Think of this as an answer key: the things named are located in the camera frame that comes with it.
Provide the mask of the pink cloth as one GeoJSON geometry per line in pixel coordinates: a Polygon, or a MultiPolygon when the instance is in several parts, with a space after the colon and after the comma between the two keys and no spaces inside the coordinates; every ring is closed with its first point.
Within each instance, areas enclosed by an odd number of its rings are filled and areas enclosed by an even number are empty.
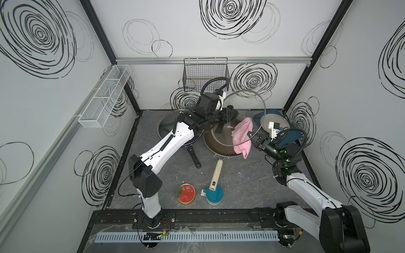
{"type": "Polygon", "coordinates": [[[243,121],[238,123],[232,131],[233,149],[236,154],[242,154],[244,159],[247,159],[251,150],[252,142],[248,136],[248,133],[252,132],[252,130],[252,119],[245,118],[243,121]]]}

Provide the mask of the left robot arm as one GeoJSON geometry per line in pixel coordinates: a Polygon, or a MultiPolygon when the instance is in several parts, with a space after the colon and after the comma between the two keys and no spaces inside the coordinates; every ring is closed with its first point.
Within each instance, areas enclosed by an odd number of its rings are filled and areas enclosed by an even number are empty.
{"type": "Polygon", "coordinates": [[[189,110],[177,112],[171,130],[151,149],[141,156],[129,158],[129,178],[141,199],[144,223],[156,228],[162,219],[158,177],[163,166],[186,142],[204,130],[205,125],[226,123],[231,117],[223,110],[226,92],[207,92],[200,95],[197,104],[189,110]]]}

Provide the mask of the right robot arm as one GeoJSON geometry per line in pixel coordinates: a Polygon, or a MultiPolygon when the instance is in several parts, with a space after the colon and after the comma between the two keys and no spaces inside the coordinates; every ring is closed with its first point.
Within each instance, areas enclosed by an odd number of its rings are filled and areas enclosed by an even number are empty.
{"type": "Polygon", "coordinates": [[[282,221],[293,223],[317,239],[326,253],[369,253],[367,233],[358,209],[344,205],[312,183],[297,168],[308,135],[299,129],[302,144],[281,145],[292,129],[280,131],[275,138],[249,132],[252,145],[275,161],[272,165],[276,180],[298,194],[313,210],[309,212],[293,202],[277,205],[282,221]]]}

